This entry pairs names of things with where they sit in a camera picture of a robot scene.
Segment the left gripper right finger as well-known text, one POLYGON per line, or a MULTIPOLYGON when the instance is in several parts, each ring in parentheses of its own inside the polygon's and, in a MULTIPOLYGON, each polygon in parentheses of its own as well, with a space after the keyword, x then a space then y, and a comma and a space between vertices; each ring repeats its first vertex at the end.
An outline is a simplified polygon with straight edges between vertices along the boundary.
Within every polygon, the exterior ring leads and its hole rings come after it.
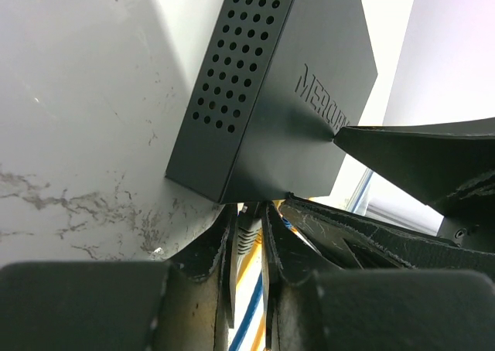
POLYGON ((341 268, 261 206, 269 350, 492 350, 494 276, 341 268))

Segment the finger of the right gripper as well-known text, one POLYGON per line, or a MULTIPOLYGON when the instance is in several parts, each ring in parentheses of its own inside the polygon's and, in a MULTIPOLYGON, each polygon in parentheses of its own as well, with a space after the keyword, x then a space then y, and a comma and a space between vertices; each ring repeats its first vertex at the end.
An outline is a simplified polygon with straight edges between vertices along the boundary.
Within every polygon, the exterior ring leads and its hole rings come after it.
POLYGON ((473 270, 492 278, 494 254, 324 206, 295 196, 280 211, 325 258, 341 268, 473 270))
POLYGON ((335 144, 444 216, 494 214, 494 124, 353 126, 335 144))

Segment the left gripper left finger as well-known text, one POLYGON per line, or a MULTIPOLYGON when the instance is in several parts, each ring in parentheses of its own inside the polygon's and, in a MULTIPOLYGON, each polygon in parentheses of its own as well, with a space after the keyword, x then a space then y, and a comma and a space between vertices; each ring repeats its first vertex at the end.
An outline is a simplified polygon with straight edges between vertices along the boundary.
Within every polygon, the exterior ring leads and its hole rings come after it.
POLYGON ((237 208, 166 261, 23 262, 1 270, 3 350, 225 350, 237 208))

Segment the black network switch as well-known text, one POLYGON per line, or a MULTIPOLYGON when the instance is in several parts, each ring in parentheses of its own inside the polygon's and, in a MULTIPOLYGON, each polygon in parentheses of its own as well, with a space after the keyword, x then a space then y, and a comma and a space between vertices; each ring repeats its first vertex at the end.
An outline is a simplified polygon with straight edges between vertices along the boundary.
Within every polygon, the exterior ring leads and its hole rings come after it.
POLYGON ((166 177, 219 204, 328 196, 376 79, 362 0, 224 0, 166 177))

